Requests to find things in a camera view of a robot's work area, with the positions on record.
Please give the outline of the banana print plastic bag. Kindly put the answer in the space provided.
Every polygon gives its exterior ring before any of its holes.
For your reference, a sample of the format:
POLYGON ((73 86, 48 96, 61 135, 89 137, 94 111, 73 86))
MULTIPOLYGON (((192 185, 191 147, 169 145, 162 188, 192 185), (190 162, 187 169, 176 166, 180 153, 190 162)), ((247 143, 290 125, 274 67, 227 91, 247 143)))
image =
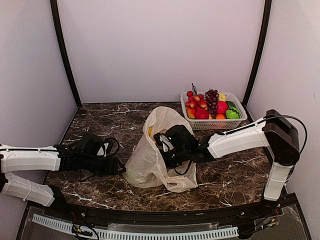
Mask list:
POLYGON ((176 110, 166 106, 159 106, 152 110, 143 125, 143 135, 125 164, 126 172, 123 177, 129 184, 139 188, 164 185, 168 191, 175 193, 198 187, 195 163, 191 164, 185 175, 178 175, 173 169, 167 169, 161 152, 156 146, 154 135, 165 133, 175 125, 183 125, 189 133, 194 133, 189 122, 176 110), (152 127, 151 136, 148 133, 149 127, 152 127))

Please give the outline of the red toy apple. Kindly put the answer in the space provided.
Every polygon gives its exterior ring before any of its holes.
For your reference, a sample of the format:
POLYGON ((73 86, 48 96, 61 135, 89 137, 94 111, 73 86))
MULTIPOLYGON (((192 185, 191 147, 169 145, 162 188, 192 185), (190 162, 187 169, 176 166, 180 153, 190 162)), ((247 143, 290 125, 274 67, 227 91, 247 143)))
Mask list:
POLYGON ((197 110, 195 113, 196 120, 208 120, 209 118, 210 118, 210 114, 205 109, 197 110))

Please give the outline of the red cherry bunch toy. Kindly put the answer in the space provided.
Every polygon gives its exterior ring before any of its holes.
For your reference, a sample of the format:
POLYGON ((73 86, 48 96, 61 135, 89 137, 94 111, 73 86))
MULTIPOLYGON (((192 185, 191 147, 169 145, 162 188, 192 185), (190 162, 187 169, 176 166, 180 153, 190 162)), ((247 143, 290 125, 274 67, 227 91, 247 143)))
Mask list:
POLYGON ((194 109, 196 111, 207 110, 207 101, 205 96, 198 92, 197 87, 194 83, 191 83, 191 90, 183 94, 186 97, 184 106, 186 110, 194 109))

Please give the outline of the purple toy grapes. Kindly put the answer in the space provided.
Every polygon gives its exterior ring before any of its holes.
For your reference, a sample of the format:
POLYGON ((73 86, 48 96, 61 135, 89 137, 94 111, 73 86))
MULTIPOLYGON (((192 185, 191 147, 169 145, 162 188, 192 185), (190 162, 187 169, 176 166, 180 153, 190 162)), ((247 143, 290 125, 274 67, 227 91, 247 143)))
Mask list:
POLYGON ((210 114, 210 116, 215 119, 217 116, 217 104, 219 100, 219 94, 217 90, 209 89, 205 92, 205 100, 207 103, 207 110, 210 114))

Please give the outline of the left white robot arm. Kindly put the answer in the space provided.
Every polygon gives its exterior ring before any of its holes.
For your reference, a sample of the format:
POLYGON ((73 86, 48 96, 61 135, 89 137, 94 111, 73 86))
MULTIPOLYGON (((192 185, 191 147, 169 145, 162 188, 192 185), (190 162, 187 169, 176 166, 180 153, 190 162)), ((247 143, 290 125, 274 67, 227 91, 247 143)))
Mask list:
POLYGON ((71 208, 58 187, 32 182, 15 172, 86 170, 102 176, 120 175, 126 168, 116 157, 119 149, 112 150, 114 146, 120 146, 115 138, 102 139, 93 133, 84 134, 72 144, 47 147, 14 147, 2 144, 0 193, 50 207, 58 217, 67 218, 71 208))

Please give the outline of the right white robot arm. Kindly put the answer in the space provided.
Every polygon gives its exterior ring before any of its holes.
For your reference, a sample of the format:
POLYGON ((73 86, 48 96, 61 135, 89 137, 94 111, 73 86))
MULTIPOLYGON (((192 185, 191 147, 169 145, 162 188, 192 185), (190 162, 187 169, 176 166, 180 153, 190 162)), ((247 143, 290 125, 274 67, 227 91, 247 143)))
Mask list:
POLYGON ((184 162, 213 162, 226 155, 254 149, 270 148, 273 162, 263 200, 255 205, 255 213, 266 217, 275 208, 285 183, 300 160, 305 145, 300 145, 299 133, 288 120, 274 109, 248 125, 214 133, 197 139, 184 125, 174 125, 165 133, 157 133, 154 140, 165 165, 169 169, 184 162))

